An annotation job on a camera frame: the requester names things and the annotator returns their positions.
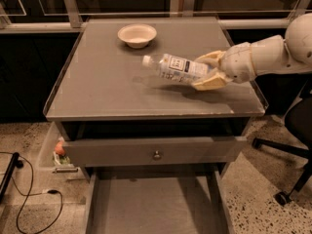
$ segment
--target bowl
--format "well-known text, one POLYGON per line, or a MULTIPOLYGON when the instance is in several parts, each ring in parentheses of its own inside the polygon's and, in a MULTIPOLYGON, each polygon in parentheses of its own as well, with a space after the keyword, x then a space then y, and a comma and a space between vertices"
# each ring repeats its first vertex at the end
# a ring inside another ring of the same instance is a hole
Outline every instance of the bowl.
POLYGON ((156 29, 147 24, 131 24, 118 31, 118 38, 134 49, 144 48, 156 35, 156 29))

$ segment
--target granite floor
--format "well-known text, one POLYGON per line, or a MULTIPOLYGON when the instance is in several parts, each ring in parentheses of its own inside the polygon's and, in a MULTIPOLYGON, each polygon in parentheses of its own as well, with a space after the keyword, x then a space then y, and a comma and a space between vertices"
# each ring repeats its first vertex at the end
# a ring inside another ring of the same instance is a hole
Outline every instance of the granite floor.
MULTIPOLYGON (((55 224, 44 233, 80 233, 83 225, 88 182, 81 173, 53 174, 36 166, 50 123, 0 124, 0 151, 17 151, 31 162, 34 169, 32 193, 57 189, 63 195, 63 210, 55 224)), ((304 159, 279 152, 270 147, 254 150, 254 137, 265 137, 303 146, 283 127, 276 116, 253 120, 247 138, 249 144, 230 165, 222 179, 223 191, 237 234, 250 233, 312 233, 312 179, 288 205, 278 205, 273 195, 290 190, 300 176, 304 159)), ((5 173, 10 155, 0 154, 0 175, 5 173)), ((29 189, 31 170, 28 165, 15 169, 13 178, 22 193, 29 189)), ((24 197, 11 181, 0 205, 0 233, 19 233, 16 222, 24 197)), ((58 215, 60 196, 42 194, 29 197, 19 215, 19 228, 35 233, 58 215)), ((210 233, 209 230, 184 230, 181 233, 210 233)))

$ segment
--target black chair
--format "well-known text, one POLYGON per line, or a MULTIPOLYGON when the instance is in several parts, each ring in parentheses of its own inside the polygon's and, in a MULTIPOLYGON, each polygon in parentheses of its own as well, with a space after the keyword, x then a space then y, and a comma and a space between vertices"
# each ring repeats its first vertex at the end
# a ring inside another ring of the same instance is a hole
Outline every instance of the black chair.
POLYGON ((303 144, 305 144, 307 149, 277 143, 257 137, 253 140, 253 147, 255 149, 259 149, 260 146, 264 144, 307 159, 307 163, 303 167, 303 174, 291 192, 287 193, 285 191, 281 191, 274 196, 276 201, 282 206, 290 202, 292 200, 292 193, 294 191, 299 192, 309 177, 312 176, 312 95, 310 94, 310 88, 311 87, 309 87, 309 89, 303 90, 304 93, 301 93, 300 96, 302 100, 293 106, 287 112, 285 117, 285 127, 290 131, 290 133, 292 133, 303 144))

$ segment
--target white bottle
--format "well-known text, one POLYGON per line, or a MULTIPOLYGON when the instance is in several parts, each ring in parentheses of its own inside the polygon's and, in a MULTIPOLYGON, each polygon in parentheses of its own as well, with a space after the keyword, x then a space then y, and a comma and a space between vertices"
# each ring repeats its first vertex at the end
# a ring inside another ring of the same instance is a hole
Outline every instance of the white bottle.
POLYGON ((206 76, 213 68, 186 58, 164 54, 162 56, 144 56, 143 66, 154 68, 162 78, 191 84, 206 76))

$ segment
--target black cable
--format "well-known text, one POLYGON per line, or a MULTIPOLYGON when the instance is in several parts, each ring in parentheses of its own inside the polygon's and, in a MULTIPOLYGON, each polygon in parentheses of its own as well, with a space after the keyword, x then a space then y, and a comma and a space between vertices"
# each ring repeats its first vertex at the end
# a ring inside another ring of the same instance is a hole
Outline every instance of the black cable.
MULTIPOLYGON (((0 152, 0 153, 13 155, 13 153, 11 153, 11 152, 0 152)), ((23 193, 20 192, 20 190, 18 189, 18 187, 17 187, 17 185, 16 185, 14 179, 12 178, 13 183, 14 183, 14 186, 15 186, 15 188, 17 189, 17 191, 19 192, 19 194, 20 194, 21 196, 24 196, 24 197, 25 197, 25 200, 23 201, 23 203, 22 203, 22 205, 21 205, 21 207, 20 207, 20 209, 19 209, 19 213, 18 213, 18 216, 17 216, 17 219, 16 219, 16 226, 17 226, 17 229, 18 229, 18 231, 19 231, 20 233, 22 233, 22 234, 27 234, 26 232, 24 232, 24 231, 22 231, 22 230, 20 229, 20 225, 19 225, 19 219, 20 219, 20 214, 21 214, 21 212, 22 212, 22 209, 23 209, 23 207, 25 206, 25 204, 26 204, 26 202, 27 202, 27 200, 28 200, 28 197, 30 197, 30 196, 37 196, 37 195, 41 195, 41 194, 44 194, 44 193, 34 193, 34 194, 31 194, 31 190, 32 190, 32 186, 33 186, 33 174, 34 174, 34 172, 33 172, 33 167, 32 167, 31 163, 30 163, 27 159, 25 159, 25 158, 22 157, 22 156, 20 156, 20 157, 21 157, 21 159, 23 159, 25 162, 27 162, 28 165, 29 165, 29 167, 30 167, 30 170, 31 170, 31 180, 30 180, 30 186, 29 186, 28 192, 27 192, 26 194, 23 194, 23 193)), ((59 211, 58 211, 58 215, 57 215, 57 217, 56 217, 48 226, 46 226, 45 228, 41 229, 40 231, 31 233, 31 234, 39 234, 39 233, 42 233, 43 231, 49 229, 49 228, 59 219, 59 216, 60 216, 60 214, 61 214, 61 212, 62 212, 62 208, 63 208, 63 196, 62 196, 62 194, 61 194, 59 191, 54 190, 54 189, 48 190, 47 193, 48 193, 48 194, 59 194, 59 196, 60 196, 60 208, 59 208, 59 211)))

